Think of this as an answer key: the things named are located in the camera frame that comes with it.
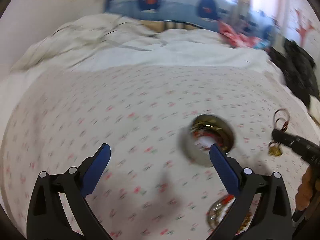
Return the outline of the person right hand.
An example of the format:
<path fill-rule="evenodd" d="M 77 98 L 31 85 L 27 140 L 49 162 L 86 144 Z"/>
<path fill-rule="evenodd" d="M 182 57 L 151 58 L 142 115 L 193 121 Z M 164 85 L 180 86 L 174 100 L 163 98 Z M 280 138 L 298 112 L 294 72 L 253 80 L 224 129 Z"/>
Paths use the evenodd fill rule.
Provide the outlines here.
<path fill-rule="evenodd" d="M 313 195 L 313 186 L 310 184 L 312 177 L 311 167 L 308 167 L 306 172 L 302 176 L 302 182 L 298 187 L 298 192 L 295 196 L 296 209 L 303 211 L 310 204 L 310 199 Z"/>

